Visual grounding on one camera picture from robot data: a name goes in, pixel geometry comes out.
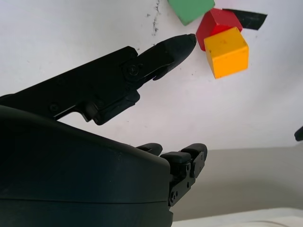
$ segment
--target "black object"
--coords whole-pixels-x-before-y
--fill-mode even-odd
[[[302,140],[303,140],[303,127],[300,128],[300,129],[294,134],[294,136],[295,136],[295,139],[296,139],[297,141],[302,141]]]
[[[243,28],[259,30],[263,25],[267,14],[247,12],[235,9],[223,9],[233,12],[240,21]]]
[[[0,98],[0,226],[170,227],[169,208],[195,183],[205,145],[159,157],[159,144],[134,148],[56,120],[76,111],[104,124],[195,44],[182,35],[139,56],[126,47]]]

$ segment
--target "white wall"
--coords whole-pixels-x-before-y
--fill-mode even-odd
[[[182,26],[166,0],[0,0],[0,96],[130,45],[139,53]],[[165,151],[191,143],[210,150],[176,219],[266,207],[302,207],[302,0],[217,0],[217,7],[268,13],[259,31],[243,31],[249,69],[215,80],[197,46],[179,68],[139,91],[141,100],[106,125],[71,114],[62,121],[138,146]],[[153,21],[159,31],[153,34]]]

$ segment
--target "black mark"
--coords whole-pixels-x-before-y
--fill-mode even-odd
[[[155,6],[155,9],[157,11],[157,14],[153,20],[153,23],[152,23],[152,29],[153,29],[153,32],[152,32],[152,36],[156,36],[157,32],[159,31],[158,27],[157,27],[157,20],[158,20],[158,16],[160,15],[160,12],[159,12],[159,5],[160,5],[160,0],[157,0],[156,2],[156,6]]]
[[[155,9],[158,13],[159,13],[159,5],[160,5],[160,0],[157,0]]]

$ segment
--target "black tape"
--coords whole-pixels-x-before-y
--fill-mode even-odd
[[[243,28],[248,29],[254,29],[259,30],[259,28],[264,23],[267,14],[262,13],[253,13],[253,12],[247,12],[247,11],[241,11],[241,10],[235,10],[235,9],[223,9],[233,12],[240,23],[242,24]]]

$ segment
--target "screw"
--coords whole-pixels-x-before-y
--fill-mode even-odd
[[[139,69],[134,65],[129,66],[127,71],[132,76],[137,76],[139,73]]]
[[[55,113],[55,112],[57,112],[57,111],[59,110],[59,106],[58,106],[57,104],[55,104],[55,103],[50,104],[49,110],[50,110],[51,112]]]
[[[175,193],[172,192],[172,193],[170,194],[170,201],[171,201],[171,202],[174,202],[175,198],[176,198]]]

